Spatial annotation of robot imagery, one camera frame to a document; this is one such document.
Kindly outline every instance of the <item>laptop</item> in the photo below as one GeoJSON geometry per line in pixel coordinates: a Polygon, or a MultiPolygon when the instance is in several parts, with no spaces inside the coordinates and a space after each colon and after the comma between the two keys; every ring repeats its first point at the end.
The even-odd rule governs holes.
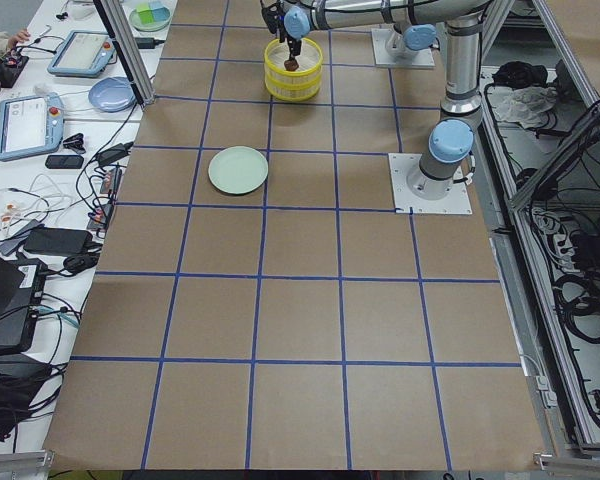
{"type": "Polygon", "coordinates": [[[38,259],[0,258],[0,355],[31,347],[37,312],[42,300],[46,265],[38,259]]]}

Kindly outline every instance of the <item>smartphone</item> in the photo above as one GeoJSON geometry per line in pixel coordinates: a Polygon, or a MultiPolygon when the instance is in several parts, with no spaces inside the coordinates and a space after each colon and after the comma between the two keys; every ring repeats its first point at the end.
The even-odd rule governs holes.
{"type": "Polygon", "coordinates": [[[82,168],[83,162],[82,155],[49,155],[44,165],[51,169],[68,170],[82,168]]]}

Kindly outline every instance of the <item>power adapter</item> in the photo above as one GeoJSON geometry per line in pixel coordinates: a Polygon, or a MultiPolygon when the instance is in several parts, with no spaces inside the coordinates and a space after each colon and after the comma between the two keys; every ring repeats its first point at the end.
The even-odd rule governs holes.
{"type": "Polygon", "coordinates": [[[63,267],[72,275],[84,272],[89,268],[93,268],[98,264],[98,254],[85,254],[85,255],[74,255],[73,257],[66,258],[62,262],[63,267]]]}
{"type": "Polygon", "coordinates": [[[129,155],[131,147],[133,142],[119,143],[96,154],[96,161],[100,167],[107,167],[129,155]]]}
{"type": "Polygon", "coordinates": [[[135,37],[135,40],[140,50],[152,50],[164,43],[164,40],[158,40],[153,37],[135,37]]]}

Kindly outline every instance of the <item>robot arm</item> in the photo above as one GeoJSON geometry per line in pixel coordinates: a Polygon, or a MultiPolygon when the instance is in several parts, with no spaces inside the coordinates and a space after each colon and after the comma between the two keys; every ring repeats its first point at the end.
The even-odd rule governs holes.
{"type": "Polygon", "coordinates": [[[434,128],[429,151],[409,175],[414,193],[435,200],[446,195],[458,165],[468,155],[474,131],[482,121],[479,92],[482,18],[491,0],[278,0],[281,41],[290,46],[285,66],[297,65],[295,55],[312,30],[389,23],[407,49],[429,47],[427,24],[444,22],[447,32],[446,91],[440,103],[441,122],[434,128]]]}
{"type": "Polygon", "coordinates": [[[281,0],[284,28],[300,41],[311,30],[392,23],[407,48],[429,47],[429,24],[445,22],[448,35],[447,86],[443,117],[480,124],[481,18],[489,0],[281,0]]]}

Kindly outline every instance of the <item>brown object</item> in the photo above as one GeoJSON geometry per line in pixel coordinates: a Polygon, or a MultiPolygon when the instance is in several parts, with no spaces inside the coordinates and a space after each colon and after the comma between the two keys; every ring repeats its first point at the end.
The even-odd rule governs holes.
{"type": "Polygon", "coordinates": [[[295,58],[290,57],[289,60],[284,61],[284,69],[287,72],[295,72],[298,68],[300,68],[300,65],[298,65],[298,61],[295,58]]]}

